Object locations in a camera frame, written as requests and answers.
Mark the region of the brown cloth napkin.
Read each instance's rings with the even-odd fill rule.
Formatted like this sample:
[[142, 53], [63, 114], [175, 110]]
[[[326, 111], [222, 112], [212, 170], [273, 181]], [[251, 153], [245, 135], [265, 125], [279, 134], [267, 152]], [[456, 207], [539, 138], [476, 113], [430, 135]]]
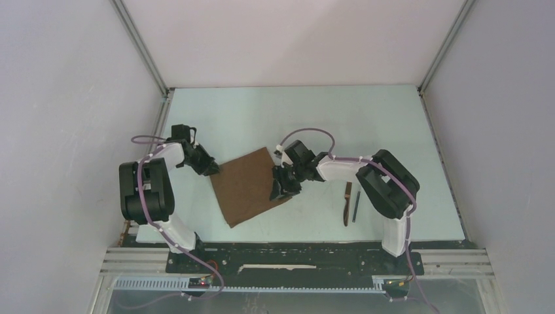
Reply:
[[290, 200], [270, 200], [274, 166], [268, 149], [262, 147], [220, 165], [220, 172], [210, 176], [219, 208], [230, 228]]

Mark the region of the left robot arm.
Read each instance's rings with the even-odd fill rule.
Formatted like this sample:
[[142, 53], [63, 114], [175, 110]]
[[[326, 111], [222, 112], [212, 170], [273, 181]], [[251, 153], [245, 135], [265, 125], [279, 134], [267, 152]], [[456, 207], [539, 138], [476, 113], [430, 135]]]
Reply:
[[166, 142], [134, 162], [119, 165], [120, 210], [126, 220], [154, 228], [174, 253], [183, 253], [181, 263], [191, 272], [202, 271], [207, 255], [197, 249], [200, 238], [175, 214], [175, 195], [170, 171], [189, 166], [209, 177], [220, 167], [198, 143]]

